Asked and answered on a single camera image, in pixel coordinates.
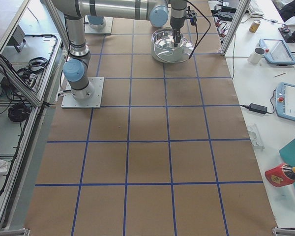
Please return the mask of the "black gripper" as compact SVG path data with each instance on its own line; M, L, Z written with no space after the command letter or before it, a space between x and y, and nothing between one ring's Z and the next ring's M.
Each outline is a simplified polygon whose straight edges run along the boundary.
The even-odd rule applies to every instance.
M184 13L171 12L170 25L172 27L174 46L180 43L180 29L184 26Z

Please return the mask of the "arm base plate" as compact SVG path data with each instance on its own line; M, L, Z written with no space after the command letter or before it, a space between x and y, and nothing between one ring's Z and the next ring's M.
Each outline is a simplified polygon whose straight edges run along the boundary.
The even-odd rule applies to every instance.
M68 92L63 93L61 107L64 109L86 109L100 108L104 77L88 77L89 84L83 90L71 89L69 83L66 85Z
M113 18L112 17L104 17L106 20L106 26L102 29L92 29L89 26L87 16L85 17L84 27L85 34L104 34L110 35L112 32Z

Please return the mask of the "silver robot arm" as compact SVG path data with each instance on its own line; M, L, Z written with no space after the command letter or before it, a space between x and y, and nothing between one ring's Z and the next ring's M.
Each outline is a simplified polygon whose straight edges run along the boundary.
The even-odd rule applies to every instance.
M94 86L87 77L90 52L84 33L85 16L147 20L154 27L169 21L177 45L187 8L185 0L55 0L53 5L64 14L71 58L64 64L63 73L77 100L94 94Z
M103 16L92 16L88 15L88 24L92 29L102 29L106 26L106 20Z

